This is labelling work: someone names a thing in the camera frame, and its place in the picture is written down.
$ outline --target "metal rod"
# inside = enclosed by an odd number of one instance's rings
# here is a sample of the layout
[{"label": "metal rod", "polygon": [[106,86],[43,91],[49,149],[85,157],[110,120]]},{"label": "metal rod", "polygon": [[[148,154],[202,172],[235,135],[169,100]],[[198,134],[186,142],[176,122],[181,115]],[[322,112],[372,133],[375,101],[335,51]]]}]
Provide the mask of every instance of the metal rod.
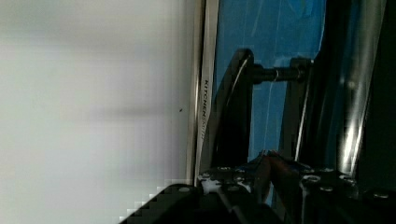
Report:
[{"label": "metal rod", "polygon": [[369,99],[375,55],[384,17],[386,0],[361,1],[361,16],[357,25],[356,44],[352,53],[350,76],[343,83],[346,88],[345,129],[339,134],[337,169],[354,175],[360,154],[366,106]]}]

